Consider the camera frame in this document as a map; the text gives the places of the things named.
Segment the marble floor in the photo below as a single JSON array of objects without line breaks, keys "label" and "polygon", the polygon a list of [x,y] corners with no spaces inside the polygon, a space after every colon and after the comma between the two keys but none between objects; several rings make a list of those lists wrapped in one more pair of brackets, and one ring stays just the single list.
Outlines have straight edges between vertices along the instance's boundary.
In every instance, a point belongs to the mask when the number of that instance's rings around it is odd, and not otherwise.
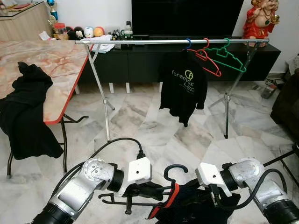
[{"label": "marble floor", "polygon": [[[223,137],[224,104],[208,109],[208,105],[220,99],[231,83],[209,83],[204,110],[195,110],[189,126],[183,127],[178,118],[167,109],[159,110],[160,94],[157,84],[132,84],[131,93],[126,94],[125,84],[116,85],[114,94],[108,94],[115,111],[109,109],[111,138],[134,137],[139,140],[153,165],[153,182],[168,185],[163,178],[164,169],[173,163],[183,164],[189,172],[179,169],[170,172],[179,184],[196,177],[195,168],[201,162],[215,164],[237,162],[244,157],[255,157],[265,163],[291,150],[293,143],[288,132],[270,118],[271,107],[278,91],[270,99],[260,97],[262,82],[240,82],[234,94],[246,99],[232,98],[229,109],[229,138]],[[80,86],[81,94],[74,95],[66,113],[77,119],[89,115],[78,124],[67,124],[68,168],[86,160],[105,143],[105,117],[101,97],[96,88]],[[60,125],[50,126],[59,141],[62,141]],[[134,142],[119,141],[99,153],[107,162],[125,166],[136,157],[138,148]],[[10,180],[6,179],[6,163],[9,155],[8,137],[0,132],[0,224],[29,223],[45,206],[63,175],[62,156],[53,159],[47,156],[31,157],[13,161]],[[296,178],[299,179],[299,160],[295,155],[285,159]],[[299,189],[277,162],[269,168],[279,169],[285,176],[288,196],[299,206]],[[271,177],[279,184],[280,180]],[[246,189],[240,189],[241,202],[248,197]],[[125,215],[125,207],[102,203],[94,198],[76,224],[153,224],[156,220],[145,220],[150,207],[133,206],[131,215]],[[137,198],[148,202],[148,199]],[[254,202],[246,208],[234,211],[229,224],[266,224],[267,220]]]}]

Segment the black cable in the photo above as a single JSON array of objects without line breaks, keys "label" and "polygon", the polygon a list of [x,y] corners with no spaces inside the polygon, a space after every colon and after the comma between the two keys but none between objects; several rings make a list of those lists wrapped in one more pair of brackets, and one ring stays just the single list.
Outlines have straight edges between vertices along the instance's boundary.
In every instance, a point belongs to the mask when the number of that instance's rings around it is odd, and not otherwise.
[{"label": "black cable", "polygon": [[284,192],[287,194],[287,187],[286,187],[286,182],[285,182],[285,178],[284,176],[282,175],[282,173],[277,170],[277,169],[268,169],[266,170],[260,177],[260,179],[258,180],[258,182],[256,183],[256,186],[254,187],[252,193],[250,194],[250,196],[247,198],[247,200],[239,205],[236,205],[236,206],[224,206],[221,204],[220,202],[220,199],[219,199],[219,196],[216,195],[215,196],[215,200],[216,202],[218,203],[219,207],[221,209],[224,209],[224,210],[236,210],[236,209],[241,209],[241,208],[244,208],[246,205],[248,205],[252,199],[255,197],[257,191],[259,190],[260,186],[262,185],[265,177],[271,173],[271,172],[275,172],[275,173],[278,173],[279,174],[279,177],[281,179],[281,182],[282,182],[282,185],[283,185],[283,189],[284,189]]},{"label": "black cable", "polygon": [[58,188],[60,187],[60,185],[62,184],[62,182],[70,175],[71,172],[73,172],[75,169],[77,169],[76,171],[74,171],[69,177],[68,179],[71,179],[80,169],[81,166],[83,166],[85,162],[81,162],[79,164],[77,164],[76,166],[74,166],[72,169],[70,169],[58,182],[58,184],[56,185],[56,187],[53,190],[53,193],[51,195],[51,197],[53,197],[56,193],[56,191],[58,190]]},{"label": "black cable", "polygon": [[[140,144],[139,141],[137,141],[136,139],[133,139],[133,138],[118,138],[118,139],[114,139],[114,140],[111,140],[109,142],[107,142],[105,145],[103,145],[102,147],[100,147],[96,152],[94,152],[88,159],[91,159],[93,157],[96,156],[96,154],[98,154],[103,148],[105,148],[106,146],[110,145],[111,143],[113,142],[116,142],[116,141],[120,141],[120,140],[131,140],[131,141],[134,141],[137,143],[138,147],[139,147],[139,154],[137,156],[138,157],[144,157],[145,154],[143,153],[143,150],[142,150],[142,146]],[[72,169],[70,169],[61,179],[60,181],[58,182],[58,184],[56,185],[56,187],[54,188],[53,190],[53,193],[51,195],[51,197],[53,197],[55,195],[55,193],[57,192],[58,188],[60,187],[60,185],[63,183],[63,181],[67,178],[67,180],[71,179],[80,169],[81,167],[83,166],[83,164],[85,163],[84,162],[81,162],[79,164],[77,164],[76,166],[74,166]]]},{"label": "black cable", "polygon": [[139,153],[143,153],[142,146],[141,146],[140,142],[137,141],[136,139],[133,139],[133,138],[118,138],[118,139],[114,139],[114,140],[111,140],[111,141],[107,142],[105,145],[103,145],[101,148],[99,148],[94,154],[92,154],[91,157],[89,157],[89,159],[95,157],[96,154],[98,154],[106,146],[110,145],[111,143],[113,143],[115,141],[120,141],[120,140],[131,140],[131,141],[136,142],[139,146]]},{"label": "black cable", "polygon": [[266,85],[275,85],[275,86],[278,86],[277,84],[277,80],[283,80],[283,78],[276,78],[276,79],[269,79],[269,78],[266,78],[265,81],[266,81]]}]

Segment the tv screen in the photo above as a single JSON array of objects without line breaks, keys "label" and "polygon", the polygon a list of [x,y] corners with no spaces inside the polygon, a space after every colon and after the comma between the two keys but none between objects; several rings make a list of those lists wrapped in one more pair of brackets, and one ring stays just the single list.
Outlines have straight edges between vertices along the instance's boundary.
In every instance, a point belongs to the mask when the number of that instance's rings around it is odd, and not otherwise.
[{"label": "tv screen", "polygon": [[232,35],[242,4],[243,0],[132,0],[133,34]]}]

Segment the red statue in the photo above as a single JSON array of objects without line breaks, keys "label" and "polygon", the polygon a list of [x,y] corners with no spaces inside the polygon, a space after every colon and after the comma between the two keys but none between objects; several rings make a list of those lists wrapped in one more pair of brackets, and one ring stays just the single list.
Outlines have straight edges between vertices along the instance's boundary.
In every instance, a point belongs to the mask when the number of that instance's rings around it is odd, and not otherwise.
[{"label": "red statue", "polygon": [[278,0],[252,0],[252,9],[247,12],[247,20],[243,27],[243,39],[266,39],[268,33],[272,33],[275,24],[279,23]]}]

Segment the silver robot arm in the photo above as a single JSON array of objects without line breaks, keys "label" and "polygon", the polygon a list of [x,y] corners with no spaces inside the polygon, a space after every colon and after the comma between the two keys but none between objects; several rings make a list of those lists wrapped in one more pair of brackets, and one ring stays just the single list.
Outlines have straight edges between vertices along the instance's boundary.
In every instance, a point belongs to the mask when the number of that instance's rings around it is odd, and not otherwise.
[{"label": "silver robot arm", "polygon": [[274,169],[266,170],[260,161],[254,158],[242,159],[236,164],[226,164],[224,170],[219,172],[215,165],[201,163],[196,169],[198,181],[201,185],[210,187],[211,195],[216,206],[227,210],[235,210],[245,207],[249,200],[235,207],[221,205],[221,197],[218,188],[222,188],[227,197],[231,191],[239,188],[249,188],[250,196],[260,211],[271,224],[299,224],[299,210],[294,205],[278,184],[267,177]]},{"label": "silver robot arm", "polygon": [[99,158],[88,159],[77,176],[65,181],[43,209],[33,224],[72,224],[93,197],[95,190],[110,190],[122,196],[133,183],[151,180],[148,158],[134,160],[118,170]]}]

